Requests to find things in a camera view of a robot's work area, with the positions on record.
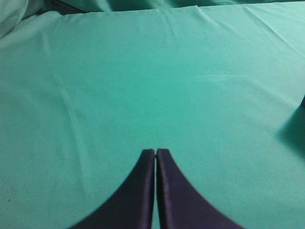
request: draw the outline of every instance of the dark purple object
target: dark purple object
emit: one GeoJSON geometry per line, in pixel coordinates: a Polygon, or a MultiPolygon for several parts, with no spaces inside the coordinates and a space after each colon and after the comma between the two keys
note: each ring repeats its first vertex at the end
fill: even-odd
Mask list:
{"type": "Polygon", "coordinates": [[[241,229],[190,184],[168,149],[157,151],[157,200],[161,229],[241,229]]]}
{"type": "Polygon", "coordinates": [[[305,107],[305,95],[303,101],[301,102],[301,106],[305,107]]]}
{"type": "Polygon", "coordinates": [[[135,167],[117,191],[72,229],[151,229],[154,162],[154,151],[143,150],[135,167]]]}

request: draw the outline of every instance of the teal sheet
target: teal sheet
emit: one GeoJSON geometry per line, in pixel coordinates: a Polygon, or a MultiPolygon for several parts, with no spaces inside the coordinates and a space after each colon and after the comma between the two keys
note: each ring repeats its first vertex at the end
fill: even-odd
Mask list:
{"type": "Polygon", "coordinates": [[[45,0],[0,0],[0,38],[12,31],[25,18],[47,9],[45,0]]]}
{"type": "Polygon", "coordinates": [[[67,228],[159,147],[240,225],[303,228],[304,12],[288,2],[21,21],[0,40],[0,228],[67,228]]]}

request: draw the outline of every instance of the green cloth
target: green cloth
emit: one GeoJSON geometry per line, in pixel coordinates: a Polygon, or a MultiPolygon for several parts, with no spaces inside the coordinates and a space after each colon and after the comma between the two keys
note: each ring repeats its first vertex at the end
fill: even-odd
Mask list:
{"type": "Polygon", "coordinates": [[[304,12],[290,2],[20,22],[0,40],[0,228],[74,224],[159,147],[242,226],[303,228],[304,12]]]}
{"type": "Polygon", "coordinates": [[[45,5],[44,0],[0,0],[0,39],[45,5]]]}
{"type": "Polygon", "coordinates": [[[186,6],[215,6],[303,0],[53,0],[85,12],[148,10],[186,6]]]}

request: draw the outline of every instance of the green fabric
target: green fabric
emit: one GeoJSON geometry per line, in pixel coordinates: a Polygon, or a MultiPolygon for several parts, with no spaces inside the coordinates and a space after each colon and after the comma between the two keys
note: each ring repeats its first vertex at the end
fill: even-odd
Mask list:
{"type": "Polygon", "coordinates": [[[0,228],[72,225],[158,147],[242,226],[303,228],[304,12],[290,2],[20,22],[0,40],[0,228]]]}
{"type": "Polygon", "coordinates": [[[302,0],[53,0],[64,2],[85,12],[148,10],[186,6],[214,6],[247,3],[287,2],[302,0]]]}
{"type": "Polygon", "coordinates": [[[21,19],[35,14],[44,0],[0,0],[0,39],[12,31],[21,19]]]}

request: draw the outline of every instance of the wrinkle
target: wrinkle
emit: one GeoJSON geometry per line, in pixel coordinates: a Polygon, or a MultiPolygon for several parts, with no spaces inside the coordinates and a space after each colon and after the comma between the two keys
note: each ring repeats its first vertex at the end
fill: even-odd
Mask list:
{"type": "Polygon", "coordinates": [[[0,33],[0,39],[4,38],[5,36],[7,36],[8,34],[10,34],[14,29],[15,27],[17,26],[17,24],[21,21],[24,13],[25,13],[25,10],[28,6],[28,1],[29,0],[25,0],[24,1],[24,6],[20,9],[20,10],[17,10],[17,11],[14,11],[11,15],[9,15],[6,19],[4,19],[3,22],[0,23],[0,26],[2,26],[2,24],[6,24],[7,21],[13,21],[11,23],[11,26],[10,28],[6,31],[6,33],[4,33],[3,35],[1,35],[0,33]]]}
{"type": "Polygon", "coordinates": [[[215,2],[215,6],[228,6],[228,5],[235,5],[235,4],[238,4],[236,3],[235,1],[217,1],[215,2]]]}
{"type": "Polygon", "coordinates": [[[240,34],[239,32],[237,32],[234,28],[232,28],[229,24],[225,24],[225,23],[223,23],[223,22],[221,22],[221,21],[218,21],[218,20],[216,20],[215,22],[218,24],[218,26],[220,26],[220,27],[221,27],[222,29],[224,29],[225,31],[227,31],[227,32],[229,32],[229,33],[233,33],[233,34],[235,34],[237,37],[242,38],[243,41],[246,41],[245,37],[244,37],[242,34],[240,34]]]}
{"type": "Polygon", "coordinates": [[[198,6],[195,6],[197,11],[199,12],[200,18],[202,18],[204,21],[210,22],[214,26],[218,26],[218,23],[216,23],[215,20],[213,20],[211,17],[209,17],[207,14],[203,12],[202,9],[200,9],[198,6]]]}
{"type": "Polygon", "coordinates": [[[285,4],[282,4],[282,3],[274,2],[274,3],[272,3],[273,8],[259,7],[259,6],[256,6],[256,4],[253,4],[250,7],[252,9],[259,10],[260,12],[263,12],[267,15],[272,14],[276,17],[281,18],[282,20],[284,18],[286,18],[286,19],[289,19],[289,21],[294,21],[294,22],[297,22],[300,24],[305,24],[305,17],[302,17],[301,14],[295,14],[291,11],[288,11],[290,9],[293,9],[293,8],[291,8],[291,6],[294,6],[295,3],[296,2],[286,2],[285,4]]]}
{"type": "Polygon", "coordinates": [[[62,77],[55,71],[51,59],[51,49],[48,43],[47,37],[42,33],[42,48],[45,53],[46,61],[50,71],[52,72],[55,84],[59,87],[60,95],[65,105],[66,111],[68,113],[69,122],[72,127],[73,138],[76,143],[76,153],[73,156],[77,156],[77,161],[80,169],[81,178],[81,191],[86,197],[86,191],[89,190],[90,183],[88,182],[88,177],[91,176],[91,171],[89,170],[90,165],[88,162],[88,149],[86,147],[83,132],[81,129],[80,122],[76,115],[75,107],[73,106],[72,99],[69,95],[68,90],[65,88],[62,77]]]}
{"type": "Polygon", "coordinates": [[[18,25],[8,34],[0,37],[0,49],[11,49],[14,45],[25,42],[26,40],[36,36],[37,33],[47,30],[55,21],[63,16],[55,11],[50,11],[38,16],[31,16],[23,19],[18,25]]]}
{"type": "Polygon", "coordinates": [[[159,10],[159,12],[161,12],[161,19],[164,22],[164,24],[167,25],[167,27],[169,28],[171,37],[173,38],[173,40],[176,40],[177,38],[177,33],[175,32],[175,29],[172,26],[170,17],[167,15],[167,13],[163,14],[162,10],[159,10]]]}
{"type": "Polygon", "coordinates": [[[182,79],[172,79],[172,80],[153,80],[150,84],[172,84],[172,83],[224,83],[228,82],[234,78],[243,78],[246,75],[244,74],[203,74],[203,75],[195,75],[188,78],[182,79]]]}
{"type": "MultiPolygon", "coordinates": [[[[255,13],[253,13],[251,10],[249,10],[246,6],[242,6],[242,8],[243,8],[244,12],[249,16],[250,19],[252,19],[252,21],[255,24],[258,24],[260,28],[261,27],[264,28],[274,38],[278,39],[279,41],[281,41],[281,43],[284,43],[289,49],[293,50],[296,54],[298,54],[299,56],[304,58],[304,56],[300,52],[298,52],[288,41],[286,41],[280,34],[278,34],[272,27],[270,27],[263,19],[258,17],[255,13]]],[[[279,50],[278,46],[275,44],[273,39],[270,39],[268,37],[268,35],[267,35],[267,38],[279,50]]]]}

